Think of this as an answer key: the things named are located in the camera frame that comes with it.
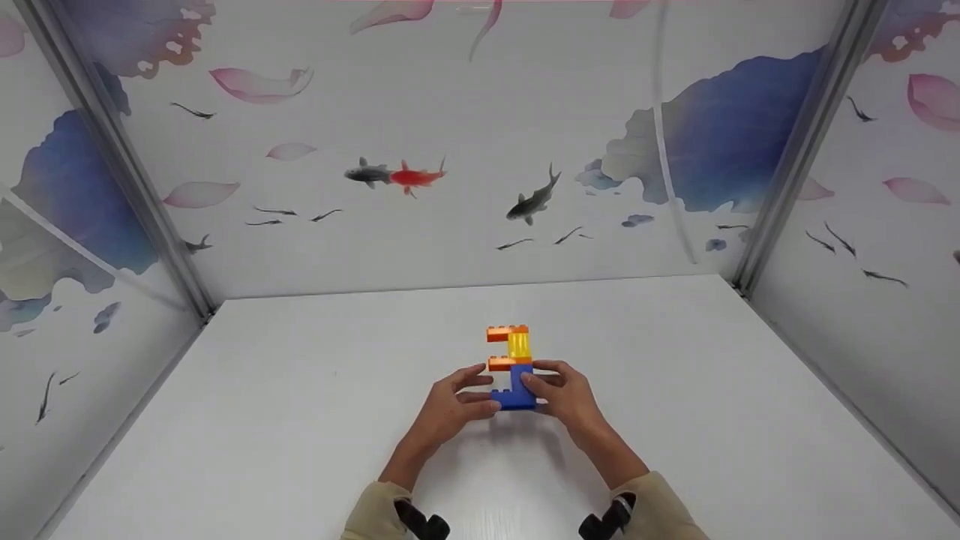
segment person's left hand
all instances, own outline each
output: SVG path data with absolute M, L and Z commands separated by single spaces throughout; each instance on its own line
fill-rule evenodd
M 493 377 L 480 375 L 486 364 L 460 368 L 434 382 L 426 402 L 404 437 L 422 451 L 433 454 L 452 439 L 471 420 L 492 418 L 500 403 L 490 399 L 490 392 L 462 391 L 471 386 L 493 384 Z

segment beige sleeve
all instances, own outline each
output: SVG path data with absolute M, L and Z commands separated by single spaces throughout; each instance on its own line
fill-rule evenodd
M 397 499 L 410 499 L 410 492 L 392 482 L 374 482 L 360 495 L 340 540 L 403 540 L 407 527 L 394 509 Z
M 611 491 L 611 499 L 624 491 L 636 493 L 624 540 L 708 540 L 660 473 L 628 481 Z

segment red fish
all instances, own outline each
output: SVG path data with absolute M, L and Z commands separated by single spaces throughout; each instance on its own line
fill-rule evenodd
M 446 156 L 444 156 L 444 158 L 440 160 L 440 170 L 435 173 L 431 173 L 425 170 L 423 171 L 411 170 L 410 167 L 407 166 L 407 161 L 402 160 L 400 162 L 401 163 L 400 170 L 390 175 L 390 182 L 394 184 L 402 185 L 403 194 L 410 195 L 414 199 L 416 199 L 417 196 L 413 194 L 413 191 L 411 190 L 411 188 L 425 187 L 428 185 L 432 185 L 435 180 L 439 178 L 443 178 L 444 175 L 446 175 L 446 171 L 444 171 L 444 161 L 446 161 Z

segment blue lego brick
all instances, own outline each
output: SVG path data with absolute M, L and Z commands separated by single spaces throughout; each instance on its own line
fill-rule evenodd
M 510 366 L 510 390 L 497 392 L 493 390 L 491 398 L 500 402 L 500 410 L 532 410 L 537 407 L 537 396 L 527 390 L 520 380 L 520 374 L 533 373 L 531 364 L 515 364 Z

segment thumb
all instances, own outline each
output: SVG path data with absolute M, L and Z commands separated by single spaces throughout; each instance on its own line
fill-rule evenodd
M 557 391 L 555 386 L 551 386 L 545 380 L 531 374 L 524 373 L 520 375 L 520 381 L 523 382 L 523 385 L 527 387 L 527 390 L 533 392 L 538 398 L 544 398 L 547 401 L 550 401 L 550 398 L 553 397 L 554 393 Z
M 464 416 L 467 417 L 468 422 L 470 420 L 483 420 L 485 418 L 493 418 L 496 411 L 500 410 L 500 402 L 495 402 L 494 400 L 475 402 L 463 405 L 463 409 L 465 413 Z

